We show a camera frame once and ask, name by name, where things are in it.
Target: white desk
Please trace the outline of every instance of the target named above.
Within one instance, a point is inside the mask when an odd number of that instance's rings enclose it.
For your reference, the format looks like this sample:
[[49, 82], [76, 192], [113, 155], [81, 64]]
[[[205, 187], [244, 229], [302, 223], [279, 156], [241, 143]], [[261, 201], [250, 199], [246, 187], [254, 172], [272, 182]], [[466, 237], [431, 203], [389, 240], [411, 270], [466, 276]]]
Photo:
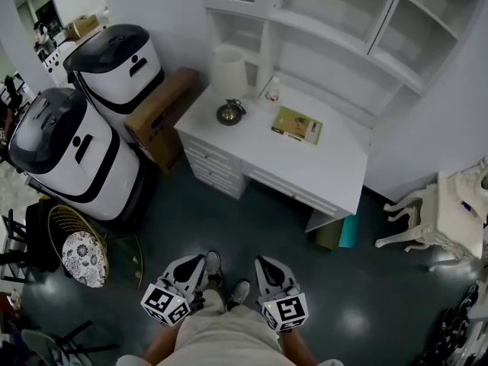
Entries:
[[195, 176], [239, 199], [248, 177], [315, 210], [310, 231], [355, 214], [366, 172], [369, 130], [327, 104], [281, 86], [281, 103], [323, 123], [319, 144], [297, 142], [271, 130], [275, 115], [255, 101], [236, 126], [224, 126], [216, 112], [224, 104], [211, 88], [176, 124]]

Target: sneaker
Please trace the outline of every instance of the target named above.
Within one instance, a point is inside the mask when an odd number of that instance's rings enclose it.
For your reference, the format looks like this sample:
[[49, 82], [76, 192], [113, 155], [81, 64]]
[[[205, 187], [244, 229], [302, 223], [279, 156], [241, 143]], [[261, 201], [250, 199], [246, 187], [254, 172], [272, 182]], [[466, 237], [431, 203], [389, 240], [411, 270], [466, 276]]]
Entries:
[[229, 312], [237, 305], [243, 304], [250, 291], [251, 284], [247, 279], [241, 279], [239, 282], [237, 282], [234, 291], [230, 295], [230, 299], [226, 303], [226, 311]]
[[205, 271], [208, 280], [215, 281], [218, 287], [222, 286], [222, 271], [220, 270], [220, 255], [217, 251], [209, 251], [205, 258]]

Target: shoe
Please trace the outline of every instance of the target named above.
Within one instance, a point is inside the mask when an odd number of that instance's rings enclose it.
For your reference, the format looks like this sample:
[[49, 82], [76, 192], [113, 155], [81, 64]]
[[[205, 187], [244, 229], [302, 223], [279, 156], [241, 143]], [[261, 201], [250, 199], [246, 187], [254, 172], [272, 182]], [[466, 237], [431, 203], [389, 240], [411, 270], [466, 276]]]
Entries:
[[230, 299], [226, 303], [226, 311], [229, 312], [237, 305], [243, 304], [250, 291], [251, 284], [247, 279], [241, 279], [239, 282], [237, 282], [237, 285], [234, 287], [234, 291], [230, 295]]
[[476, 280], [475, 283], [470, 286], [469, 290], [467, 291], [466, 297], [461, 302], [461, 305], [457, 310], [457, 315], [460, 318], [462, 319], [467, 318], [470, 309], [478, 301], [478, 290], [480, 288], [479, 283], [480, 281]]
[[220, 269], [220, 255], [217, 251], [209, 251], [205, 257], [205, 271], [208, 280], [215, 281], [218, 287], [222, 286], [222, 271]]

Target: black robot lid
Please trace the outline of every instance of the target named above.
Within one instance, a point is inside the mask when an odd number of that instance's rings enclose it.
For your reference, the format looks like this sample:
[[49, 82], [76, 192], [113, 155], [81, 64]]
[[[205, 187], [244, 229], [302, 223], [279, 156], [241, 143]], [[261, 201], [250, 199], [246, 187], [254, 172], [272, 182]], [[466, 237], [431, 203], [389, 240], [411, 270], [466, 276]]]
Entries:
[[50, 88], [37, 96], [11, 138], [12, 162], [32, 174], [51, 171], [75, 136], [86, 108], [83, 93], [71, 88]]
[[65, 59], [66, 71], [106, 73], [125, 63], [149, 40], [134, 24], [114, 24], [87, 39]]

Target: chair leg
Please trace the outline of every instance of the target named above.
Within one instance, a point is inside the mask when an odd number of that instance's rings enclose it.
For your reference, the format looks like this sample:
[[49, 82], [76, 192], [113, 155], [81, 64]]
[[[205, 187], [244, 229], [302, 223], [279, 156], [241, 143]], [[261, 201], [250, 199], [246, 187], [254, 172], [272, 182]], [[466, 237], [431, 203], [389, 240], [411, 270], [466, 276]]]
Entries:
[[422, 244], [422, 245], [412, 244], [411, 246], [405, 247], [405, 252], [408, 252], [410, 249], [427, 249], [429, 246], [430, 246], [429, 244]]
[[392, 222], [398, 220], [400, 217], [403, 217], [405, 214], [408, 214], [409, 216], [411, 216], [412, 215], [412, 208], [411, 207], [405, 207], [396, 216], [388, 217], [388, 221], [390, 221], [392, 223]]
[[74, 330], [72, 330], [68, 335], [65, 335], [63, 336], [59, 341], [60, 343], [67, 343], [69, 342], [70, 340], [72, 340], [75, 336], [77, 336], [79, 333], [83, 332], [85, 329], [87, 329], [90, 325], [92, 324], [92, 322], [89, 320], [87, 321], [86, 323], [83, 323], [82, 325], [80, 325], [78, 328], [75, 328]]
[[384, 211], [397, 211], [403, 209], [404, 207], [410, 205], [413, 201], [417, 201], [418, 199], [423, 199], [424, 191], [418, 190], [411, 192], [408, 194], [404, 199], [402, 199], [398, 204], [390, 206], [389, 204], [385, 204], [383, 207]]
[[108, 350], [115, 350], [120, 348], [119, 345], [101, 345], [99, 347], [77, 348], [64, 350], [66, 354], [90, 354], [92, 352], [101, 352]]
[[416, 238], [416, 228], [412, 228], [407, 230], [406, 232], [403, 233], [398, 233], [397, 235], [393, 235], [390, 237], [385, 237], [384, 239], [379, 239], [376, 240], [376, 243], [374, 246], [376, 248], [381, 248], [382, 246], [385, 246], [386, 244], [391, 244], [392, 242], [404, 242], [404, 241], [411, 241], [415, 240]]
[[460, 263], [467, 262], [466, 260], [458, 260], [458, 259], [450, 259], [450, 260], [441, 260], [439, 262], [432, 263], [429, 266], [429, 271], [433, 272], [436, 267], [440, 265], [444, 265], [446, 267], [454, 267], [456, 265], [459, 265]]

